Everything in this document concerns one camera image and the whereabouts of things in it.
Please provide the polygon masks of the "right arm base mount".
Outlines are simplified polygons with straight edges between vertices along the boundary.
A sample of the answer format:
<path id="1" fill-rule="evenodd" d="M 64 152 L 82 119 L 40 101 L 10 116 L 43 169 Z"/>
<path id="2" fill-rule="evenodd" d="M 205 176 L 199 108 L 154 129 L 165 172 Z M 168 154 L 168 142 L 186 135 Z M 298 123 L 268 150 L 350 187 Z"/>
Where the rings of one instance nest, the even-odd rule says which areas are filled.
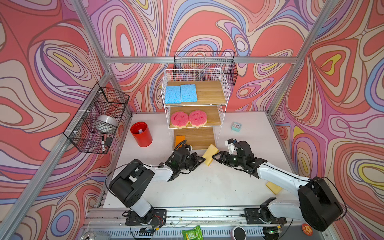
<path id="1" fill-rule="evenodd" d="M 277 224 L 272 227 L 263 227 L 265 237 L 278 237 L 282 232 L 282 227 L 287 223 L 286 218 L 274 217 L 272 212 L 269 210 L 269 204 L 274 200 L 276 200 L 276 198 L 269 198 L 258 208 L 246 208 L 244 209 L 244 213 L 240 214 L 241 217 L 246 218 L 247 224 Z"/>

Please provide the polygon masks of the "orange yellow rectangular sponge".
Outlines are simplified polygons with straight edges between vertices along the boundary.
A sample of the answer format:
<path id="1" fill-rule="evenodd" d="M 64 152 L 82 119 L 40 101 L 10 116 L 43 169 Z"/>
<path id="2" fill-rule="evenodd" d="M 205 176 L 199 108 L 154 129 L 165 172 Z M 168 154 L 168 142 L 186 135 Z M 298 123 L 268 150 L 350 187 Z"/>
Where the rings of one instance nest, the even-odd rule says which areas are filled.
<path id="1" fill-rule="evenodd" d="M 175 136 L 175 139 L 174 139 L 174 144 L 175 144 L 175 147 L 181 143 L 182 141 L 186 140 L 186 136 L 184 135 L 181 135 L 181 136 Z"/>

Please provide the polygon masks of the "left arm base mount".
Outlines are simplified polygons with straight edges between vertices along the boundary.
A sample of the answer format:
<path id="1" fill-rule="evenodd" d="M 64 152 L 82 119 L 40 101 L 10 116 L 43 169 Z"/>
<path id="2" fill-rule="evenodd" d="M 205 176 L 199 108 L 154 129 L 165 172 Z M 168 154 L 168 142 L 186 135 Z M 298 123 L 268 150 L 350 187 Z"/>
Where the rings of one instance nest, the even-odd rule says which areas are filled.
<path id="1" fill-rule="evenodd" d="M 143 217 L 129 210 L 123 212 L 122 216 L 126 218 L 125 225 L 129 227 L 134 240 L 151 240 L 155 232 L 166 224 L 167 210 L 150 209 Z"/>

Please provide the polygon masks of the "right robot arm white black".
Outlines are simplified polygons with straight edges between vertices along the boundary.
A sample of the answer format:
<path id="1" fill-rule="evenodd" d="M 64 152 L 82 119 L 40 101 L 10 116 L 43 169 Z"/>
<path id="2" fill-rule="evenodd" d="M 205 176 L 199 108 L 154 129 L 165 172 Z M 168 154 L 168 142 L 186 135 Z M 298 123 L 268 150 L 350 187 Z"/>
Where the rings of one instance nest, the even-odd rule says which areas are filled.
<path id="1" fill-rule="evenodd" d="M 268 224 L 275 219 L 291 218 L 323 232 L 346 215 L 347 209 L 342 207 L 344 200 L 338 200 L 334 195 L 331 190 L 334 184 L 328 178 L 307 178 L 280 169 L 255 157 L 245 141 L 229 139 L 226 146 L 228 150 L 213 155 L 213 160 L 250 177 L 273 183 L 296 197 L 294 201 L 278 202 L 276 198 L 264 201 L 256 213 L 260 221 Z"/>

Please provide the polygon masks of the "blue rectangular sponge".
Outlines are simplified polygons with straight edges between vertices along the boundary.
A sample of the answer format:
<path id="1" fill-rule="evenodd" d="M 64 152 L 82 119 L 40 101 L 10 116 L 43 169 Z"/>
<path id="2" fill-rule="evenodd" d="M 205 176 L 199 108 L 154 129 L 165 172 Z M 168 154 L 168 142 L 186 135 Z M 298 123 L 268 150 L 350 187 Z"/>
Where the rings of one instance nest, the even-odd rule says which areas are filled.
<path id="1" fill-rule="evenodd" d="M 181 103 L 181 87 L 167 86 L 165 91 L 165 104 L 180 104 Z"/>
<path id="2" fill-rule="evenodd" d="M 196 85 L 181 85 L 181 102 L 194 103 L 198 101 Z"/>

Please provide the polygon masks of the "pink smiley scrub sponge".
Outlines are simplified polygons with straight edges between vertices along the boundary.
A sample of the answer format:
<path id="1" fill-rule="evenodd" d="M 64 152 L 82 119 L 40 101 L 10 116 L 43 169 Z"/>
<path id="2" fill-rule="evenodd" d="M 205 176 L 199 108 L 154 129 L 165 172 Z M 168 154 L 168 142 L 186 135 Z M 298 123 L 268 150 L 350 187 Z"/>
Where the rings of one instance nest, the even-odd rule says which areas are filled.
<path id="1" fill-rule="evenodd" d="M 189 115 L 183 111 L 178 111 L 171 115 L 171 125 L 174 128 L 186 128 L 189 122 Z"/>

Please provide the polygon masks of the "yellow pink smiley sponge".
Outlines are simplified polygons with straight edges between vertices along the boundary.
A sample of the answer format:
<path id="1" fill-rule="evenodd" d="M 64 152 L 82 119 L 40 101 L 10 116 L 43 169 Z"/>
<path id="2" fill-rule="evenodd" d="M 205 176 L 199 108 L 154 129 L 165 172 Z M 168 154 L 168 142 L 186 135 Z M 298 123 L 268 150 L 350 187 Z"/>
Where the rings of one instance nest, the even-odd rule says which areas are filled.
<path id="1" fill-rule="evenodd" d="M 201 128 L 206 125 L 208 117 L 206 112 L 201 110 L 193 111 L 189 114 L 189 122 L 194 128 Z"/>

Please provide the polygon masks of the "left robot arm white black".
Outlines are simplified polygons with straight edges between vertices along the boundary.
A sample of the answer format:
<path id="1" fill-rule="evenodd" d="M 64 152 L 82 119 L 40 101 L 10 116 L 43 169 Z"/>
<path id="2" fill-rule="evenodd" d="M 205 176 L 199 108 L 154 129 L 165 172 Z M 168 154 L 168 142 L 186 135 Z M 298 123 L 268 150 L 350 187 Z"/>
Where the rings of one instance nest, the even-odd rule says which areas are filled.
<path id="1" fill-rule="evenodd" d="M 192 152 L 186 141 L 178 144 L 168 159 L 157 166 L 145 164 L 138 159 L 123 165 L 123 169 L 106 184 L 107 190 L 125 207 L 144 222 L 154 216 L 153 206 L 143 197 L 151 182 L 171 182 L 179 175 L 188 175 L 206 159 Z"/>

